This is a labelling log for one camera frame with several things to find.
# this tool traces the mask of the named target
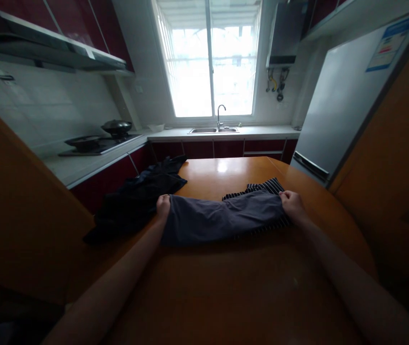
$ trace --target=window frame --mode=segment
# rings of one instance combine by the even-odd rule
[[[204,1],[205,3],[205,11],[206,11],[206,33],[207,33],[207,45],[208,45],[208,61],[209,61],[209,72],[210,72],[210,92],[211,92],[211,116],[187,116],[187,117],[180,117],[176,115],[176,110],[174,108],[174,103],[172,101],[172,93],[171,93],[171,88],[170,88],[170,83],[168,80],[168,72],[167,72],[167,67],[166,67],[166,61],[165,61],[165,52],[163,48],[163,43],[161,41],[161,37],[159,35],[160,33],[160,27],[158,24],[158,21],[156,17],[158,16],[158,11],[155,8],[155,5],[153,3],[155,0],[149,0],[148,1],[148,6],[150,7],[150,14],[151,14],[151,24],[152,27],[154,28],[154,36],[155,36],[155,41],[157,43],[157,51],[159,53],[159,58],[162,62],[161,64],[161,69],[163,72],[163,77],[166,81],[166,87],[169,92],[169,101],[170,105],[174,114],[173,120],[175,123],[179,125],[188,125],[188,124],[194,124],[194,125],[209,125],[210,123],[217,122],[217,109],[215,109],[214,105],[214,78],[213,78],[213,73],[214,73],[214,68],[213,68],[213,58],[212,58],[212,41],[211,41],[211,11],[210,11],[210,0],[201,0]],[[264,6],[264,1],[261,0],[261,14],[263,13],[263,6]],[[257,91],[258,91],[258,86],[259,86],[259,71],[260,71],[260,64],[261,64],[261,59],[260,57],[260,47],[261,47],[261,28],[262,28],[262,21],[260,22],[260,28],[259,28],[259,37],[258,37],[258,42],[257,42],[257,55],[256,55],[256,68],[255,68],[255,82],[254,82],[254,92],[253,92],[253,100],[252,100],[252,110],[250,115],[223,115],[222,118],[220,118],[220,122],[225,122],[226,124],[238,124],[240,122],[242,123],[253,123],[255,122],[257,116],[255,114],[255,109],[256,109],[256,103],[257,103]]]

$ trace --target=dark garment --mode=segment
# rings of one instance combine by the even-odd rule
[[[281,184],[278,182],[278,179],[276,177],[265,181],[262,184],[248,184],[247,188],[244,192],[240,192],[240,193],[231,193],[231,194],[227,194],[224,197],[222,197],[222,200],[226,200],[229,198],[233,198],[236,196],[240,196],[246,193],[251,193],[254,192],[256,190],[261,190],[261,189],[265,189],[267,190],[269,193],[274,194],[274,195],[279,195],[280,192],[284,192],[284,188],[281,186]],[[272,230],[272,229],[279,229],[279,228],[283,228],[285,226],[289,226],[291,225],[292,222],[289,219],[289,217],[284,214],[282,217],[280,217],[276,222],[265,225],[263,227],[260,227],[256,230],[250,231],[249,233],[247,233],[247,235],[253,235],[255,233],[261,233],[261,232],[265,232],[268,230]]]
[[[99,244],[120,234],[140,231],[155,214],[158,197],[176,193],[187,183],[177,174],[186,160],[186,156],[171,160],[167,157],[149,166],[137,178],[127,179],[117,192],[106,195],[101,209],[94,215],[96,227],[83,240],[87,244]]]
[[[284,215],[278,195],[262,189],[222,202],[170,196],[171,208],[161,243],[188,246],[258,229]]]

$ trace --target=white countertop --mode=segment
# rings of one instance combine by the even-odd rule
[[[104,155],[73,157],[60,157],[56,155],[44,159],[43,163],[45,163],[67,188],[72,188],[100,170],[105,169],[110,164],[123,158],[128,152],[133,151],[147,141],[232,140],[249,138],[276,139],[298,138],[300,135],[300,131],[292,129],[291,126],[248,126],[238,127],[239,133],[187,134],[191,130],[192,127],[165,129],[158,133],[154,133],[150,129],[130,132],[130,134],[142,135]]]
[[[193,127],[165,129],[154,133],[150,129],[145,129],[136,133],[144,134],[149,141],[173,141],[173,140],[231,140],[232,138],[298,138],[300,131],[294,130],[291,126],[248,126],[237,127],[239,133],[199,133],[187,134]]]

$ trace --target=refrigerator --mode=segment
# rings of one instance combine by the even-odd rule
[[[328,188],[409,58],[409,14],[330,49],[291,166]]]

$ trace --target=window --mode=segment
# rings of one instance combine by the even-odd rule
[[[260,0],[152,0],[177,117],[251,115]]]

